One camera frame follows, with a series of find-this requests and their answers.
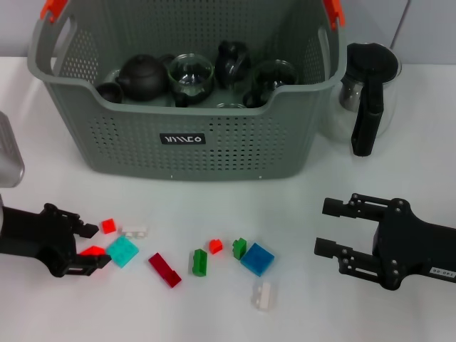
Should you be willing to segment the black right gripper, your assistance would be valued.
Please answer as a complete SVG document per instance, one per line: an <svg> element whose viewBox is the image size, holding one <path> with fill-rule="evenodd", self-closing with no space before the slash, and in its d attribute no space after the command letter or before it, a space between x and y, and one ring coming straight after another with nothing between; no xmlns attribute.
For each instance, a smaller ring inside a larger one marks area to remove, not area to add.
<svg viewBox="0 0 456 342"><path fill-rule="evenodd" d="M373 255L380 259L380 285L399 289L402 280L421 275L455 282L455 229L418 219L404 199L381 199L353 193L349 201L327 197L322 214L378 222ZM338 260L341 274L356 278L375 277L375 257L317 238L314 254Z"/></svg>

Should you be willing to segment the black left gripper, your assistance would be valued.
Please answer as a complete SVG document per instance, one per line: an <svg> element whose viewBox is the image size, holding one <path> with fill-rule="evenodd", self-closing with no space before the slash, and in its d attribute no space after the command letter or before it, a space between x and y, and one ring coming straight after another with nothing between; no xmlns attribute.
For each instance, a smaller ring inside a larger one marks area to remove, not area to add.
<svg viewBox="0 0 456 342"><path fill-rule="evenodd" d="M84 223L79 214L49 203L38 214L1 208L1 253L37 259L55 277L90 276L111 261L107 254L76 253L74 234L91 239L98 231L97 225Z"/></svg>

